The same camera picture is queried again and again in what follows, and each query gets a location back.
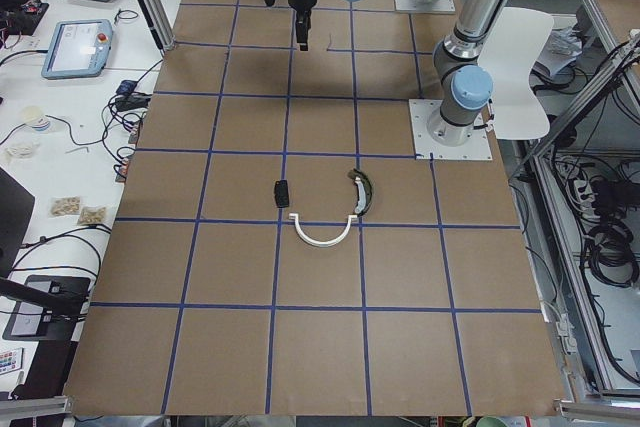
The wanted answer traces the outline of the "black brake pad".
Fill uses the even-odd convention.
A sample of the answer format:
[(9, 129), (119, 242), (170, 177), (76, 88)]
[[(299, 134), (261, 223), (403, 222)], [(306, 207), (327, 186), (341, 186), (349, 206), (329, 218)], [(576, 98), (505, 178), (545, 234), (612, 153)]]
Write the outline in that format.
[(277, 208), (287, 208), (290, 206), (289, 187), (286, 179), (275, 182), (274, 201)]

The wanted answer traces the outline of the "white plastic chair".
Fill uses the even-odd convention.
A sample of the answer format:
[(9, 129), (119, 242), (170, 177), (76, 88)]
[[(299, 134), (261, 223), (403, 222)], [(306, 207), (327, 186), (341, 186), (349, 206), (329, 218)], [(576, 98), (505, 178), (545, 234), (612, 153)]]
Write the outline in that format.
[(493, 79), (494, 131), (500, 140), (535, 140), (549, 132), (529, 76), (553, 25), (545, 12), (505, 7), (484, 42), (478, 65)]

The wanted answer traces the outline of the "green brake shoe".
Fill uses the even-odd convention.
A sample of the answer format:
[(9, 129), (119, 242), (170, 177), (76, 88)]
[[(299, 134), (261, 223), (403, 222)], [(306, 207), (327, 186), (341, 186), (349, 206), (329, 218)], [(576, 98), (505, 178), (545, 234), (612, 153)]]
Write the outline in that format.
[(354, 182), (357, 190), (357, 202), (353, 214), (362, 217), (369, 211), (373, 202), (373, 183), (367, 174), (357, 168), (351, 169), (347, 176)]

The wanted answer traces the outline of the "blue teach pendant near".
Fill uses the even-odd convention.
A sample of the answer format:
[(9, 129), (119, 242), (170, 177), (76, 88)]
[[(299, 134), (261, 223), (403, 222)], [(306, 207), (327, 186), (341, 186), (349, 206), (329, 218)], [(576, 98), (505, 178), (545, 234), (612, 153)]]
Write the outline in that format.
[(106, 19), (58, 22), (41, 76), (48, 80), (97, 77), (108, 60), (112, 36)]

